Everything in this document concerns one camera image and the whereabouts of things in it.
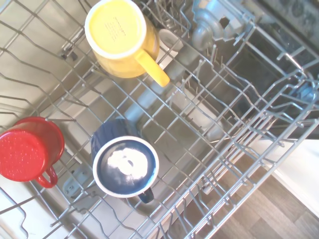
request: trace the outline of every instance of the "mug rim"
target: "mug rim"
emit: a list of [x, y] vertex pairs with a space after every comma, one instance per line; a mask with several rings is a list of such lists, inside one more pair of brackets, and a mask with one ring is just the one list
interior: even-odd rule
[[135, 10], [137, 15], [140, 17], [140, 20], [142, 23], [142, 36], [139, 39], [139, 41], [137, 42], [137, 44], [126, 52], [122, 52], [119, 54], [111, 54], [111, 53], [106, 52], [102, 48], [100, 48], [98, 46], [98, 44], [96, 44], [96, 42], [93, 40], [93, 37], [91, 35], [91, 31], [90, 31], [90, 27], [89, 27], [89, 25], [90, 25], [89, 23], [91, 21], [93, 14], [95, 13], [96, 9], [98, 9], [99, 7], [101, 7], [102, 5], [104, 5], [110, 1], [114, 1], [114, 0], [101, 0], [90, 9], [90, 11], [87, 14], [86, 19], [85, 19], [84, 31], [85, 31], [86, 39], [89, 42], [89, 45], [97, 54], [99, 54], [100, 56], [105, 57], [107, 59], [115, 60], [115, 59], [121, 59], [121, 58], [130, 56], [133, 53], [135, 53], [138, 49], [140, 49], [140, 47], [142, 46], [142, 44], [145, 40], [147, 30], [146, 30], [146, 21], [145, 21], [145, 18], [143, 16], [143, 13], [140, 10], [140, 8], [131, 0], [121, 0], [121, 1], [129, 4]]
[[[101, 155], [105, 152], [105, 149], [107, 149], [108, 147], [110, 147], [112, 144], [123, 141], [123, 140], [133, 140], [133, 141], [137, 141], [140, 142], [142, 144], [144, 144], [147, 148], [149, 148], [149, 150], [152, 152], [154, 159], [155, 159], [155, 169], [154, 169], [154, 177], [151, 181], [149, 181], [147, 183], [147, 185], [145, 187], [143, 187], [142, 189], [140, 189], [137, 192], [134, 193], [130, 193], [130, 194], [118, 194], [118, 193], [114, 193], [112, 191], [110, 191], [109, 189], [107, 189], [100, 181], [99, 177], [98, 177], [98, 172], [97, 172], [97, 166], [98, 166], [98, 161], [99, 158], [101, 157]], [[155, 149], [153, 148], [153, 146], [151, 146], [150, 143], [148, 143], [146, 140], [136, 137], [136, 136], [121, 136], [121, 137], [117, 137], [114, 138], [112, 140], [110, 140], [109, 142], [107, 142], [106, 144], [104, 144], [98, 151], [98, 153], [96, 154], [96, 156], [94, 157], [94, 161], [93, 161], [93, 166], [92, 166], [92, 170], [93, 170], [93, 177], [94, 180], [96, 182], [96, 184], [99, 186], [100, 189], [102, 189], [103, 192], [113, 196], [113, 197], [117, 197], [117, 198], [130, 198], [133, 196], [137, 196], [139, 194], [141, 194], [142, 192], [146, 191], [148, 188], [151, 187], [151, 185], [155, 182], [156, 177], [159, 173], [159, 168], [160, 168], [160, 162], [159, 162], [159, 156], [156, 153]]]

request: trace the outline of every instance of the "speckled red mug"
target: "speckled red mug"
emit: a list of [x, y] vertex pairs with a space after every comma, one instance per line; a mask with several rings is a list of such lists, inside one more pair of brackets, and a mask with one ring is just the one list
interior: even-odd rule
[[18, 182], [36, 180], [52, 188], [58, 181], [53, 164], [63, 151], [63, 134], [55, 123], [42, 117], [21, 119], [0, 135], [0, 174]]

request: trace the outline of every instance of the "dishwasher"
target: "dishwasher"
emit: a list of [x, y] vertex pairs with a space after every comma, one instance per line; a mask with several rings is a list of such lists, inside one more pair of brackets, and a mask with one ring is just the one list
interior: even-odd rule
[[[65, 138], [53, 188], [0, 178], [0, 235], [201, 238], [210, 225], [211, 238], [304, 139], [317, 138], [318, 3], [135, 1], [176, 38], [160, 47], [157, 62], [170, 78], [162, 88], [148, 74], [120, 79], [99, 66], [84, 32], [97, 2], [0, 1], [0, 132], [41, 116]], [[93, 179], [91, 136], [116, 117], [133, 121], [159, 155], [151, 203], [107, 195]], [[252, 147], [265, 139], [267, 147]], [[285, 150], [274, 160], [278, 147]], [[225, 175], [232, 183], [221, 183]]]

